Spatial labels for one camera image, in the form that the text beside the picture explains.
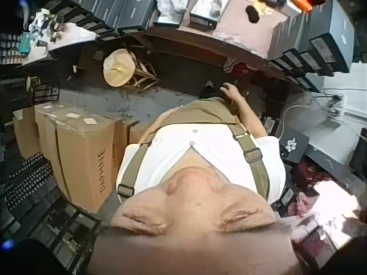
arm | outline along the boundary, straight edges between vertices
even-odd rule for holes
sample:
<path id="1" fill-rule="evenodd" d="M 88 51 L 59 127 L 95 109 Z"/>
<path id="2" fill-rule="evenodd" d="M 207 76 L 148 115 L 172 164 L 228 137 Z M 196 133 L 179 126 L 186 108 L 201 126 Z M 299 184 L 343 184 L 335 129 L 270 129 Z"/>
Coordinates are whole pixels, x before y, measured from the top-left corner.
<path id="1" fill-rule="evenodd" d="M 235 102 L 240 113 L 240 121 L 245 129 L 249 131 L 255 139 L 267 136 L 266 130 L 261 121 L 253 110 L 251 110 L 251 107 L 246 102 L 246 99 L 240 94 L 239 90 L 229 83 L 225 83 L 220 89 L 230 100 Z"/>

straw hat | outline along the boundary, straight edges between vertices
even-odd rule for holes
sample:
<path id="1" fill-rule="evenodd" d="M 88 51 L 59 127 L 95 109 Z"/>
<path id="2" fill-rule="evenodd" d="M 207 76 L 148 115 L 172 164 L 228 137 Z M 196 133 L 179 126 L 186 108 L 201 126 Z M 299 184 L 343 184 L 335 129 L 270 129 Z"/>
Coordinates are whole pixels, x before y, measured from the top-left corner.
<path id="1" fill-rule="evenodd" d="M 114 51 L 103 62 L 103 76 L 108 85 L 120 87 L 135 72 L 135 62 L 126 49 Z"/>

white cable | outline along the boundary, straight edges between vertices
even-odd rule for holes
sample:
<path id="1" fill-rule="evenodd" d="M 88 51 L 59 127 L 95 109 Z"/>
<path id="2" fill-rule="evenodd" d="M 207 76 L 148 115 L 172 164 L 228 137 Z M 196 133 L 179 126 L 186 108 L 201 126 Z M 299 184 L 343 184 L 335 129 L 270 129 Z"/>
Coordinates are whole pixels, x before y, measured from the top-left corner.
<path id="1" fill-rule="evenodd" d="M 342 123 L 344 126 L 346 126 L 352 133 L 354 133 L 358 138 L 361 138 L 362 140 L 364 140 L 365 142 L 367 142 L 367 138 L 365 138 L 364 136 L 361 136 L 359 133 L 357 133 L 356 131 L 354 131 L 348 124 L 346 124 L 344 121 L 342 120 L 336 120 L 335 118 L 333 118 L 332 115 L 328 114 L 326 111 L 323 110 L 324 106 L 322 106 L 316 99 L 312 98 L 312 101 L 314 101 L 317 105 L 319 105 L 319 110 L 321 112 L 323 112 L 326 116 L 330 117 L 332 120 L 338 122 L 338 123 Z M 284 134 L 284 129 L 285 129 L 285 125 L 284 125 L 284 120 L 286 118 L 286 114 L 290 109 L 293 108 L 305 108 L 305 109 L 314 109 L 312 107 L 310 107 L 309 105 L 292 105 L 289 106 L 283 113 L 283 118 L 281 120 L 282 122 L 282 131 L 280 132 L 280 136 L 278 138 L 278 140 L 281 140 L 281 138 L 283 137 Z"/>
<path id="2" fill-rule="evenodd" d="M 310 107 L 309 105 L 292 105 L 292 106 L 289 106 L 283 113 L 283 118 L 281 120 L 282 122 L 282 131 L 280 132 L 280 136 L 278 137 L 278 140 L 281 140 L 282 137 L 283 137 L 283 134 L 284 134 L 284 129 L 285 129 L 285 123 L 284 123 L 284 120 L 286 118 L 286 114 L 287 112 L 290 110 L 290 109 L 293 109 L 293 108 L 305 108 L 305 109 L 313 109 L 312 107 Z"/>

hand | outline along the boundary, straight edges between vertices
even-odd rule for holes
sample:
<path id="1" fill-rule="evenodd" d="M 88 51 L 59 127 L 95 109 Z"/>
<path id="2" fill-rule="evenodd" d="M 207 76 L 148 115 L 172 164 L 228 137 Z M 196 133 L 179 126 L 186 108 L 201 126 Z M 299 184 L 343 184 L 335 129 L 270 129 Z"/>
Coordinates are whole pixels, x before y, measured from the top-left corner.
<path id="1" fill-rule="evenodd" d="M 224 83 L 220 90 L 224 92 L 225 95 L 234 102 L 239 102 L 240 100 L 244 99 L 237 87 L 230 83 Z"/>

label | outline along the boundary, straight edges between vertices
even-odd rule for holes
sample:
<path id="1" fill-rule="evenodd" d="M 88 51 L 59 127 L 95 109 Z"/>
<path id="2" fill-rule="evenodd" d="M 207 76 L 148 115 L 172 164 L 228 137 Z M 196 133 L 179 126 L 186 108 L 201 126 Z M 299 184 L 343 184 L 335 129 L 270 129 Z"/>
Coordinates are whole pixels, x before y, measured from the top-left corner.
<path id="1" fill-rule="evenodd" d="M 98 25 L 98 23 L 97 22 L 91 22 L 91 23 L 88 23 L 88 24 L 85 24 L 84 26 L 83 26 L 83 28 L 85 28 L 85 29 L 90 29 L 90 28 L 92 28 L 92 27 L 94 27 L 94 26 L 97 26 Z"/>
<path id="2" fill-rule="evenodd" d="M 271 133 L 271 131 L 273 130 L 275 124 L 275 120 L 272 119 L 270 116 L 268 116 L 265 119 L 265 123 L 264 123 L 264 128 L 266 130 L 266 133 L 269 135 Z"/>
<path id="3" fill-rule="evenodd" d="M 197 24 L 200 24 L 200 25 L 203 25 L 203 26 L 208 25 L 207 21 L 205 21 L 203 19 L 200 19 L 200 18 L 197 18 L 197 17 L 193 17 L 193 16 L 190 16 L 190 21 L 194 22 L 194 23 L 197 23 Z"/>
<path id="4" fill-rule="evenodd" d="M 114 20 L 114 24 L 113 24 L 113 27 L 115 28 L 116 27 L 116 24 L 117 24 L 117 20 L 119 19 L 118 16 L 115 17 L 115 20 Z"/>
<path id="5" fill-rule="evenodd" d="M 136 11 L 136 7 L 134 7 L 134 8 L 132 9 L 132 12 L 131 12 L 131 14 L 130 14 L 130 18 L 131 18 L 131 19 L 134 17 L 134 15 L 135 15 L 135 11 Z"/>
<path id="6" fill-rule="evenodd" d="M 307 84 L 307 82 L 305 82 L 305 80 L 301 77 L 298 77 L 297 80 L 306 88 L 310 88 L 309 84 Z"/>
<path id="7" fill-rule="evenodd" d="M 343 42 L 343 44 L 344 44 L 344 45 L 346 45 L 346 39 L 345 39 L 344 34 L 342 34 L 341 38 L 342 38 L 342 42 Z"/>
<path id="8" fill-rule="evenodd" d="M 293 197 L 294 193 L 291 189 L 288 189 L 288 191 L 285 193 L 284 197 L 282 198 L 282 204 L 283 205 L 287 205 L 288 202 L 291 200 L 291 198 Z"/>
<path id="9" fill-rule="evenodd" d="M 109 31 L 109 30 L 108 29 L 105 29 L 105 28 L 102 28 L 102 29 L 97 29 L 94 32 L 97 33 L 97 34 L 99 34 L 99 33 L 104 33 L 104 32 L 107 32 L 107 31 Z"/>
<path id="10" fill-rule="evenodd" d="M 93 13 L 94 13 L 94 11 L 96 10 L 97 4 L 98 4 L 98 0 L 96 0 L 96 1 L 94 2 L 93 8 L 92 8 L 92 12 L 93 12 Z"/>
<path id="11" fill-rule="evenodd" d="M 106 10 L 104 11 L 104 14 L 103 14 L 103 21 L 105 21 L 105 20 L 106 20 L 106 17 L 107 17 L 108 11 L 109 11 L 109 9 L 106 9 Z"/>
<path id="12" fill-rule="evenodd" d="M 108 37 L 102 38 L 102 40 L 103 41 L 109 41 L 109 40 L 116 39 L 116 38 L 118 38 L 118 37 L 116 37 L 116 36 L 108 36 Z"/>
<path id="13" fill-rule="evenodd" d="M 278 62 L 281 66 L 285 67 L 287 70 L 292 70 L 292 67 L 290 67 L 287 63 L 285 63 L 283 60 L 281 60 L 280 58 L 278 58 L 276 60 L 276 62 Z"/>
<path id="14" fill-rule="evenodd" d="M 89 119 L 84 119 L 84 122 L 86 124 L 97 124 L 96 120 L 93 118 L 89 118 Z"/>
<path id="15" fill-rule="evenodd" d="M 136 29 L 128 29 L 128 30 L 123 30 L 124 33 L 137 33 L 139 30 Z"/>
<path id="16" fill-rule="evenodd" d="M 276 65 L 274 62 L 269 62 L 270 66 L 274 67 L 277 70 L 283 70 L 283 68 L 279 67 L 278 65 Z"/>
<path id="17" fill-rule="evenodd" d="M 292 52 L 286 52 L 284 55 L 288 57 L 298 68 L 303 66 L 299 59 Z"/>
<path id="18" fill-rule="evenodd" d="M 312 57 L 312 55 L 310 55 L 309 53 L 302 53 L 300 56 L 302 56 L 302 58 L 311 66 L 311 68 L 313 68 L 314 70 L 320 70 L 321 67 L 319 66 L 319 64 L 316 62 L 316 60 L 314 60 L 314 58 Z"/>
<path id="19" fill-rule="evenodd" d="M 79 14 L 78 16 L 75 16 L 75 17 L 71 18 L 69 20 L 69 22 L 76 23 L 76 22 L 78 22 L 78 21 L 80 21 L 80 20 L 82 20 L 84 18 L 85 18 L 85 15 Z"/>
<path id="20" fill-rule="evenodd" d="M 23 119 L 23 109 L 14 111 L 13 115 L 15 116 L 17 120 L 22 120 Z"/>
<path id="21" fill-rule="evenodd" d="M 98 155 L 98 180 L 99 180 L 99 193 L 103 193 L 104 189 L 106 188 L 106 183 L 104 181 L 104 153 L 106 149 L 101 150 Z"/>
<path id="22" fill-rule="evenodd" d="M 78 115 L 77 113 L 68 113 L 67 117 L 72 117 L 74 119 L 77 119 L 78 117 L 80 117 L 80 115 Z"/>
<path id="23" fill-rule="evenodd" d="M 57 15 L 59 16 L 65 16 L 67 15 L 70 11 L 72 11 L 73 9 L 71 7 L 65 7 L 62 10 L 60 10 Z"/>
<path id="24" fill-rule="evenodd" d="M 322 38 L 313 39 L 311 43 L 314 45 L 314 47 L 326 63 L 335 62 L 335 57 L 333 56 L 333 53 Z"/>
<path id="25" fill-rule="evenodd" d="M 292 77 L 292 76 L 288 76 L 288 79 L 290 80 L 290 81 L 292 81 L 294 84 L 299 84 L 299 82 L 298 81 L 296 81 L 296 79 L 294 78 L 294 77 Z"/>

